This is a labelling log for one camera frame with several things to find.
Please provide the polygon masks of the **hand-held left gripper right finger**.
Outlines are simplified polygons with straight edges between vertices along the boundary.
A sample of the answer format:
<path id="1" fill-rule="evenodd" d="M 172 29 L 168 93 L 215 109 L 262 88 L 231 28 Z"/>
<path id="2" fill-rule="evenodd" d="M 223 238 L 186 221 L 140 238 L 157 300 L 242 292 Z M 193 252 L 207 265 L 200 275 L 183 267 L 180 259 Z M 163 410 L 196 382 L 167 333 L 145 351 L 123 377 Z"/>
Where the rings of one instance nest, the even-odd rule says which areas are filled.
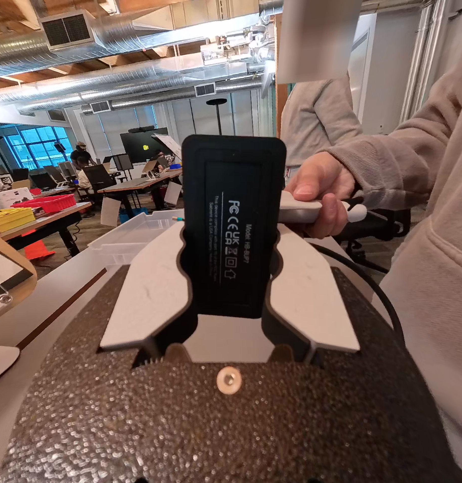
<path id="1" fill-rule="evenodd" d="M 311 363 L 318 349 L 359 353 L 360 343 L 329 263 L 289 229 L 279 229 L 270 263 L 262 330 L 293 359 Z"/>

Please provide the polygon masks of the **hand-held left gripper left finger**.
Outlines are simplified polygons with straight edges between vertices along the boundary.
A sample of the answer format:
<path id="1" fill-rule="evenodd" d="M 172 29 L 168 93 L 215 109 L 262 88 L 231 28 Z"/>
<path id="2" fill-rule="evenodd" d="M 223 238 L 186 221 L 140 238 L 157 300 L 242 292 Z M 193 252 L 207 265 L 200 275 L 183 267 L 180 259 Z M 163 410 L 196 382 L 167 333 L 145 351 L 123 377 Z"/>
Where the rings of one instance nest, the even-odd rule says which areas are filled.
<path id="1" fill-rule="evenodd" d="M 103 351 L 143 349 L 160 357 L 196 331 L 198 311 L 181 264 L 184 222 L 176 222 L 131 262 L 100 341 Z"/>

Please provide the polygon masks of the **clear plastic bin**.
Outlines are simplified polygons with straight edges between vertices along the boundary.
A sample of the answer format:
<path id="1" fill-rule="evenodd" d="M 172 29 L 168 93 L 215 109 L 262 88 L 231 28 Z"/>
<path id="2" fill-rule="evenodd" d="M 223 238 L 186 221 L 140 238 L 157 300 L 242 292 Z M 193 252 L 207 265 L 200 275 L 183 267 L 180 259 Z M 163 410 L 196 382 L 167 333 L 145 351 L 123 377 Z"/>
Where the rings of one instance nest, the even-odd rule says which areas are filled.
<path id="1" fill-rule="evenodd" d="M 184 209 L 138 214 L 91 242 L 88 248 L 105 268 L 130 265 L 141 250 L 176 223 L 175 218 L 183 217 Z"/>

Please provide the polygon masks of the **black seven port usb hub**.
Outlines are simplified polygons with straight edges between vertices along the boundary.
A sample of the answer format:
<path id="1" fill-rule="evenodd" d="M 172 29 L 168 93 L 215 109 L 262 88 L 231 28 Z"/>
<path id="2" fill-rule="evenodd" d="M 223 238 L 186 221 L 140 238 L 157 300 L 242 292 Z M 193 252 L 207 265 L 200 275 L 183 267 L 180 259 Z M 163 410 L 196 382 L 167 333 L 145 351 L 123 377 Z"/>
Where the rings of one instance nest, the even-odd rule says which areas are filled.
<path id="1" fill-rule="evenodd" d="M 261 317 L 286 155 L 275 137 L 191 135 L 182 143 L 181 261 L 198 314 Z"/>

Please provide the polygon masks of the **person's right forearm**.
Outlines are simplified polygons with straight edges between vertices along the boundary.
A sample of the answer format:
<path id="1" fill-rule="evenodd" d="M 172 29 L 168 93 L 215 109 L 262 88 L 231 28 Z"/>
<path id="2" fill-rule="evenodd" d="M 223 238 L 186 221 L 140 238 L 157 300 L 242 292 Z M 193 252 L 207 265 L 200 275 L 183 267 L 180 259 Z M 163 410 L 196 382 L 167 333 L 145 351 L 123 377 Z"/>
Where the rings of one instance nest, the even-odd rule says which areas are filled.
<path id="1" fill-rule="evenodd" d="M 354 177 L 371 209 L 403 210 L 462 182 L 462 56 L 419 111 L 388 135 L 327 150 Z"/>

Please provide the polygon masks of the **person's right hand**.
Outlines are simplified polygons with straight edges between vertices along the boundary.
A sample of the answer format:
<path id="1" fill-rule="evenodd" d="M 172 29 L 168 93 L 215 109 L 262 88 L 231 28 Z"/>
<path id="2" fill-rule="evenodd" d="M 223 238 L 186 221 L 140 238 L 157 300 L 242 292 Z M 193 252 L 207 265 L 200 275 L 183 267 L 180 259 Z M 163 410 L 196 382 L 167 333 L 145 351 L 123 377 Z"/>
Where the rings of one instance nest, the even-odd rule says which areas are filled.
<path id="1" fill-rule="evenodd" d="M 289 180 L 285 191 L 301 202 L 319 200 L 321 210 L 316 221 L 305 225 L 303 231 L 310 238 L 323 239 L 338 235 L 348 223 L 342 203 L 355 190 L 355 178 L 328 152 L 308 158 Z"/>

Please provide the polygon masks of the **black office chair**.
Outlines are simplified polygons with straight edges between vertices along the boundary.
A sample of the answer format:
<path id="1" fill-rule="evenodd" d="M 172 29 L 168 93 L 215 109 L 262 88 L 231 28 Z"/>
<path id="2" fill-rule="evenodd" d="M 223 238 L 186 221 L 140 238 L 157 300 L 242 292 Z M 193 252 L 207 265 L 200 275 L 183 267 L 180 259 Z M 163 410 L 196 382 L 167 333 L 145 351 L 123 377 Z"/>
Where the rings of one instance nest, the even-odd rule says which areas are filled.
<path id="1" fill-rule="evenodd" d="M 366 217 L 359 222 L 349 222 L 343 231 L 333 239 L 339 245 L 346 243 L 345 252 L 356 264 L 387 274 L 387 269 L 367 260 L 359 240 L 372 237 L 379 241 L 389 242 L 395 238 L 405 237 L 410 228 L 410 209 L 400 211 L 377 209 L 368 211 Z"/>

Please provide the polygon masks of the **white paper sign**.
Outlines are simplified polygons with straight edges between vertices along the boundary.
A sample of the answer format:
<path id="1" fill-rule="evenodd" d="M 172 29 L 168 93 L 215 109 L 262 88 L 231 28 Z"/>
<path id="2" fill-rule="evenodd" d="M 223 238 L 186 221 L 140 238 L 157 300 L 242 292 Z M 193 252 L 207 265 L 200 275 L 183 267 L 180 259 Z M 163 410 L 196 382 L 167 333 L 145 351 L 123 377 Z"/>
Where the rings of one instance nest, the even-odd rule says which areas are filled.
<path id="1" fill-rule="evenodd" d="M 119 224 L 119 212 L 121 201 L 108 196 L 103 197 L 100 212 L 100 224 L 103 226 L 117 227 Z"/>

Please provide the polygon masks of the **long wooden table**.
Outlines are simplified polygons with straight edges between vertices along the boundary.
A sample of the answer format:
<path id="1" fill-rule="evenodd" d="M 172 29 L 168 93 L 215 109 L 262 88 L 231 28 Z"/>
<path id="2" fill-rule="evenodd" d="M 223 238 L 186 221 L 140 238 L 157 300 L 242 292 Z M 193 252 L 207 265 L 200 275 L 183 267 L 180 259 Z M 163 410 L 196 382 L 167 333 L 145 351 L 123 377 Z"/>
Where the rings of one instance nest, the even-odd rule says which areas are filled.
<path id="1" fill-rule="evenodd" d="M 151 193 L 154 199 L 155 209 L 157 211 L 165 211 L 169 208 L 167 207 L 166 202 L 164 202 L 164 198 L 162 197 L 160 188 L 168 184 L 171 179 L 179 177 L 182 174 L 182 171 L 182 169 L 170 170 L 168 172 L 162 173 L 159 178 L 140 178 L 126 181 L 98 190 L 98 193 L 119 200 L 123 204 L 125 212 L 128 215 L 129 219 L 135 217 L 130 201 L 128 199 L 128 195 L 133 193 Z"/>

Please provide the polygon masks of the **orange traffic cone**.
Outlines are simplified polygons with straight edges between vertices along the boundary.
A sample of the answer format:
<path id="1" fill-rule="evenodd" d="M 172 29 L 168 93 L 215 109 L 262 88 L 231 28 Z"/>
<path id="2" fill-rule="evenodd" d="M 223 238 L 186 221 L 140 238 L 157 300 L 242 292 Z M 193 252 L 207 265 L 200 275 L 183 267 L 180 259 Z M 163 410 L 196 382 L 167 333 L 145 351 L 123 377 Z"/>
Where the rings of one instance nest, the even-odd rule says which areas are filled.
<path id="1" fill-rule="evenodd" d="M 34 243 L 24 247 L 24 254 L 27 260 L 41 260 L 51 257 L 55 254 L 55 251 L 49 251 L 42 240 L 35 241 Z"/>

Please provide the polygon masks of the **black floor lamp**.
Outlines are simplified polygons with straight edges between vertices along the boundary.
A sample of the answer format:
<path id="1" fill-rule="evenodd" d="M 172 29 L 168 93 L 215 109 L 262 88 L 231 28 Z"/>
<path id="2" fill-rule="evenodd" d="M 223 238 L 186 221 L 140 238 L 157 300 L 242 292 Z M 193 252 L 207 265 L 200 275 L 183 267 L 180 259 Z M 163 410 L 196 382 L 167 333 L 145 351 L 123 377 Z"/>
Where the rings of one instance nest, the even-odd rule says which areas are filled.
<path id="1" fill-rule="evenodd" d="M 217 127 L 218 127 L 218 134 L 222 135 L 222 124 L 221 124 L 221 115 L 220 115 L 220 106 L 227 103 L 226 98 L 215 98 L 206 101 L 206 104 L 209 106 L 213 106 L 216 109 L 216 119 L 217 119 Z"/>

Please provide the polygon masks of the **red plastic bin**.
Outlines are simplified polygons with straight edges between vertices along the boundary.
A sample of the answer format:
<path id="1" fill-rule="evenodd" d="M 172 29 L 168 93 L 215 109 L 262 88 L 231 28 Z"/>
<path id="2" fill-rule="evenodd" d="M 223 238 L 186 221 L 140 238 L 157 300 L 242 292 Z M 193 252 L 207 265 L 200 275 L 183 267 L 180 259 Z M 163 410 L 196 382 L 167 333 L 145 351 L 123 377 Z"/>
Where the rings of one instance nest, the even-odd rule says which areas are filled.
<path id="1" fill-rule="evenodd" d="M 41 208 L 46 214 L 54 214 L 67 208 L 75 206 L 76 199 L 73 194 L 44 196 L 27 200 L 24 202 L 14 203 L 11 208 Z"/>

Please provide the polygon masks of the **white cardboard box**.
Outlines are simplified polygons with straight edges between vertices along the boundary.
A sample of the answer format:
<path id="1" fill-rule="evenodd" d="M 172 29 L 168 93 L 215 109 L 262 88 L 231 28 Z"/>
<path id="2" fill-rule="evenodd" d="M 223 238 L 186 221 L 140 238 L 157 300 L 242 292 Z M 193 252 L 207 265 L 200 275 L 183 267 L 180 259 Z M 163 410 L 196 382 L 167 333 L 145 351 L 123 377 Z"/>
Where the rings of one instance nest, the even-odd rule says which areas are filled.
<path id="1" fill-rule="evenodd" d="M 0 210 L 9 209 L 13 204 L 32 200 L 34 196 L 27 187 L 0 191 Z"/>

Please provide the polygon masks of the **metal air vent box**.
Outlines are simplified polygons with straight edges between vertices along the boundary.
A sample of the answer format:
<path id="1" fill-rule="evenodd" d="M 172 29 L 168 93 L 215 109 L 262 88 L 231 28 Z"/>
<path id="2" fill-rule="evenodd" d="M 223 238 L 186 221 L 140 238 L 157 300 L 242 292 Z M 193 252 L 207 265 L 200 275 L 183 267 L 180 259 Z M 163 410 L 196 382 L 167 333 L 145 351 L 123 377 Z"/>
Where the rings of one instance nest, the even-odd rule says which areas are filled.
<path id="1" fill-rule="evenodd" d="M 39 18 L 50 51 L 81 47 L 96 42 L 93 31 L 95 18 L 87 10 L 50 15 Z"/>

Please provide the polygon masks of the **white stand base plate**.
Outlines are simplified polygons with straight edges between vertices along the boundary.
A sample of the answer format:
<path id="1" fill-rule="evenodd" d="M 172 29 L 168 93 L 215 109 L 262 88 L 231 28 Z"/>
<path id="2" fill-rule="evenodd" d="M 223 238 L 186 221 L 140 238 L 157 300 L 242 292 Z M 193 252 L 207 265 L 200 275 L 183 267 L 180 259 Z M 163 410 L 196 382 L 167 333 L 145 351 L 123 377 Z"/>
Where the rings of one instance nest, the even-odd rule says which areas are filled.
<path id="1" fill-rule="evenodd" d="M 17 347 L 0 346 L 0 376 L 17 361 L 19 355 Z"/>

